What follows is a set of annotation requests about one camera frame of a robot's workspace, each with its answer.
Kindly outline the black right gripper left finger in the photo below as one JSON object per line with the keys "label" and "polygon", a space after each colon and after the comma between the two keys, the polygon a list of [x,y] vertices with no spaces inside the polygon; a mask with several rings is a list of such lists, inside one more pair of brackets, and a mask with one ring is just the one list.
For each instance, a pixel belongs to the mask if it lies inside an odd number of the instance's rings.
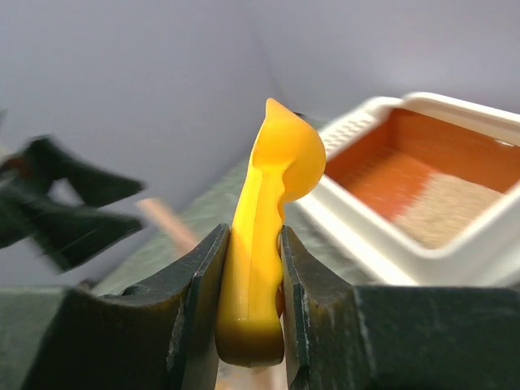
{"label": "black right gripper left finger", "polygon": [[230,229],[215,227],[188,254],[103,298],[126,321],[112,389],[212,389],[215,320]]}

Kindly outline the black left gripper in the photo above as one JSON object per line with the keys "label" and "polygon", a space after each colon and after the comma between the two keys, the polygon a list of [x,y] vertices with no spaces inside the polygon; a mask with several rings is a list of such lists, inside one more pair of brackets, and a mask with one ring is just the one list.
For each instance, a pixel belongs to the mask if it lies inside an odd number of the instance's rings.
{"label": "black left gripper", "polygon": [[99,255],[139,232],[135,216],[65,206],[52,201],[23,203],[20,180],[32,179],[45,192],[57,180],[67,180],[88,206],[106,206],[144,190],[139,180],[105,171],[60,147],[49,136],[1,154],[1,247],[31,236],[62,271]]}

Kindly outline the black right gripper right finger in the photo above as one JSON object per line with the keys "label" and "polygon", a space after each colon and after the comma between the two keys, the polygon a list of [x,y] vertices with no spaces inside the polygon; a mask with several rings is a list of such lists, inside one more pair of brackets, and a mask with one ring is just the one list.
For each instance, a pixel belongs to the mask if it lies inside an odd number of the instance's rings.
{"label": "black right gripper right finger", "polygon": [[280,239],[288,387],[372,388],[355,288],[315,258],[290,227],[282,228]]}

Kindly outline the yellow plastic scoop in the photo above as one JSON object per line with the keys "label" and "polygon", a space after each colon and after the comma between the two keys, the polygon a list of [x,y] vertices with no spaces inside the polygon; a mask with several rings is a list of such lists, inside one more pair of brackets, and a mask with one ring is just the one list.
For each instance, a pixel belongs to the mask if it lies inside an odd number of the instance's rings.
{"label": "yellow plastic scoop", "polygon": [[244,367],[282,362],[284,205],[308,194],[325,165],[317,131],[275,99],[267,99],[223,266],[215,343],[224,362]]}

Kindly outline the pink cat litter bag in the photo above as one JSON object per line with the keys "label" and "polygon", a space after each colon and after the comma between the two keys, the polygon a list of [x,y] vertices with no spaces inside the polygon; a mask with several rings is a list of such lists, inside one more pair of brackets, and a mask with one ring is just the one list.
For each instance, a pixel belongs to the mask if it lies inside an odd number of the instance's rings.
{"label": "pink cat litter bag", "polygon": [[160,199],[154,197],[142,199],[136,202],[136,206],[169,236],[179,256],[187,254],[199,244],[198,237]]}

